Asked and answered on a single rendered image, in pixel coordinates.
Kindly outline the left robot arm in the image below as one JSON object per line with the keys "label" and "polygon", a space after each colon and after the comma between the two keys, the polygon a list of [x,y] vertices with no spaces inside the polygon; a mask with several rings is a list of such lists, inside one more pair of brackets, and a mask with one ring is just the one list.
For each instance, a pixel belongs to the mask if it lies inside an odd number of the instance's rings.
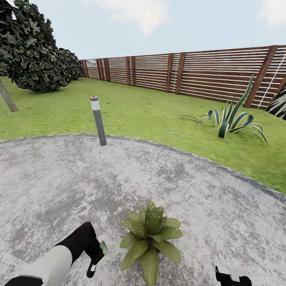
{"label": "left robot arm", "polygon": [[20,270],[3,286],[59,286],[74,261],[86,251],[93,265],[104,257],[102,246],[109,255],[113,246],[107,234],[96,238],[91,222],[85,222],[65,235],[44,256]]}

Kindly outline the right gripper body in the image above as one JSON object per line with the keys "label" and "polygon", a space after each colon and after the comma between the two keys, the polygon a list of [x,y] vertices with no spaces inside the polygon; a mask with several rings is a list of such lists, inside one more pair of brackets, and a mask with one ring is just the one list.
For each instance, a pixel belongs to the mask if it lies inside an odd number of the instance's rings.
{"label": "right gripper body", "polygon": [[250,286],[250,282],[243,276],[240,277],[240,281],[233,281],[230,279],[230,274],[219,273],[221,286]]}

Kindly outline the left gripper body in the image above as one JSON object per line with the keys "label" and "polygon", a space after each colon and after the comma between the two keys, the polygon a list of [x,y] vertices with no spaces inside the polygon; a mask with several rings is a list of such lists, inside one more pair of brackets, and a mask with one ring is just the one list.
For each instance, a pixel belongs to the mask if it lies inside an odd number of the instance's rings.
{"label": "left gripper body", "polygon": [[104,257],[104,253],[98,239],[96,239],[94,248],[91,248],[86,253],[91,258],[93,265],[97,265],[99,261]]}

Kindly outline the insectifuge atomizer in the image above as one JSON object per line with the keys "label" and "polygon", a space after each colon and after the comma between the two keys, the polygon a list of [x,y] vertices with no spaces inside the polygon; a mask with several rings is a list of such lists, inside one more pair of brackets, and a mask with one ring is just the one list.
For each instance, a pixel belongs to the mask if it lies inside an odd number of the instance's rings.
{"label": "insectifuge atomizer", "polygon": [[90,262],[89,268],[88,268],[87,273],[86,273],[86,276],[87,276],[88,278],[93,277],[93,275],[94,275],[96,269],[97,269],[97,265],[93,265],[93,263]]}

